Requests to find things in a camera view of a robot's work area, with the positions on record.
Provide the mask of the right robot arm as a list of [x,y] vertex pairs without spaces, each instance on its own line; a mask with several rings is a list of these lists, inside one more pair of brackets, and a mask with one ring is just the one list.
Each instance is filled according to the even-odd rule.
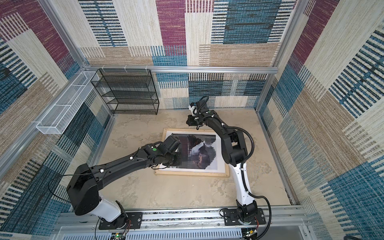
[[242,128],[227,125],[214,110],[209,110],[204,101],[191,103],[189,126],[208,126],[221,139],[222,157],[230,166],[237,191],[237,214],[241,224],[250,224],[258,213],[255,198],[251,196],[246,161],[252,156],[255,144],[252,136]]

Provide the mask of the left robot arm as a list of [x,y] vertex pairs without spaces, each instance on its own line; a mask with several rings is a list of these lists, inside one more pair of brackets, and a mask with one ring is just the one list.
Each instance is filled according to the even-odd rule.
[[75,215],[92,214],[110,223],[114,229],[125,227],[129,219],[121,203],[107,200],[99,191],[141,169],[155,165],[177,166],[181,158],[177,151],[180,145],[178,138],[169,136],[163,142],[144,145],[128,156],[106,164],[78,166],[67,186]]

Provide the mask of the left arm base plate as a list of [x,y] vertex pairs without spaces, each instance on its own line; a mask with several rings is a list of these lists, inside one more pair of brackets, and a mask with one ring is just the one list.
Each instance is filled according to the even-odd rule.
[[128,212],[121,214],[116,220],[107,222],[102,219],[98,229],[99,230],[128,230],[140,229],[143,220],[143,212]]

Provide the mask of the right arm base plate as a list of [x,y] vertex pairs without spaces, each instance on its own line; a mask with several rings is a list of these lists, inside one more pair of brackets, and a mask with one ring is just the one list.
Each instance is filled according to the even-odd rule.
[[219,215],[224,219],[226,226],[265,225],[267,223],[266,215],[261,208],[247,216],[241,214],[238,209],[222,208],[219,210]]

